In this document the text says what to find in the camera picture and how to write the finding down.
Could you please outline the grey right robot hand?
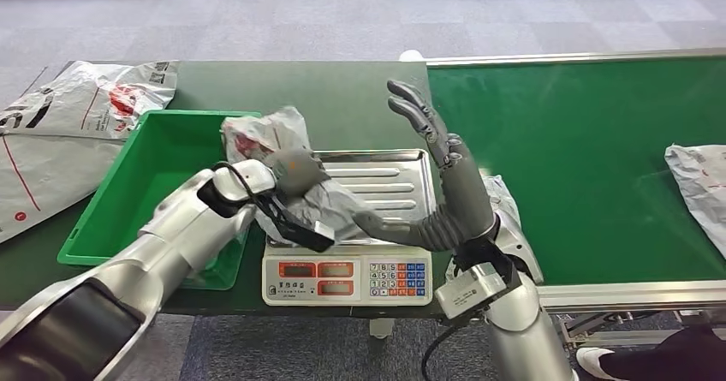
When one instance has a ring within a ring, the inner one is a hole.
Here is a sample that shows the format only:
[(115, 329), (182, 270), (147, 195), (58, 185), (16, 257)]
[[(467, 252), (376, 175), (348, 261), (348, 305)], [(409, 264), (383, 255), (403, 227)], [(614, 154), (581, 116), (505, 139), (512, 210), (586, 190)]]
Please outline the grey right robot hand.
[(354, 222), (372, 238), (430, 252), (454, 249), (495, 229), (497, 218), (477, 164), (463, 139), (451, 133), (429, 101), (413, 85), (386, 83), (389, 108), (410, 122), (426, 142), (439, 171), (443, 201), (417, 221), (386, 221), (372, 211), (359, 211)]

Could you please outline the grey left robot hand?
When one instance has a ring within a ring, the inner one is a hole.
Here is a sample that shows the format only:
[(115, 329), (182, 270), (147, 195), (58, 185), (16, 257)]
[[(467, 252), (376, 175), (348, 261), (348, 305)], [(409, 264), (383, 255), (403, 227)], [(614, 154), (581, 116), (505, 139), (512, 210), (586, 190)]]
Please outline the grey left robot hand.
[(276, 192), (287, 199), (301, 198), (330, 179), (322, 161), (304, 148), (273, 152), (263, 159), (263, 163), (276, 178)]

